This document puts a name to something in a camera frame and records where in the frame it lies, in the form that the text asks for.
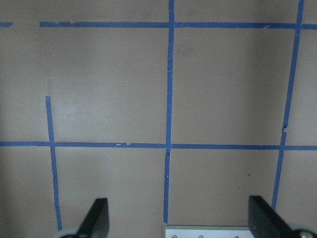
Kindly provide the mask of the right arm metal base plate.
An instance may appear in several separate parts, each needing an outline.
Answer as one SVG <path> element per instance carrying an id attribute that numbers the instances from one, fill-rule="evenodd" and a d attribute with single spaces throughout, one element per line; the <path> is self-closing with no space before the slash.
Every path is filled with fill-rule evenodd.
<path id="1" fill-rule="evenodd" d="M 162 238 L 253 238 L 246 226 L 167 225 Z"/>

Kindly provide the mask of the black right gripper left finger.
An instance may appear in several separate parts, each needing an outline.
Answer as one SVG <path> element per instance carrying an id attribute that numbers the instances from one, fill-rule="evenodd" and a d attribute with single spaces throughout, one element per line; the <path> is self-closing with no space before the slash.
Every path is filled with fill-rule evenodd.
<path id="1" fill-rule="evenodd" d="M 81 223 L 76 238 L 106 238 L 109 232 L 107 198 L 97 198 Z"/>

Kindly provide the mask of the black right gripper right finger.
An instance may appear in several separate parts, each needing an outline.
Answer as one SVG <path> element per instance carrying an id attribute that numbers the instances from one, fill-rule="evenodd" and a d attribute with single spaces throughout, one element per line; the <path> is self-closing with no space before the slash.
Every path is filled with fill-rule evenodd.
<path id="1" fill-rule="evenodd" d="M 296 238 L 297 233 L 261 196 L 249 196 L 248 227 L 255 238 Z"/>

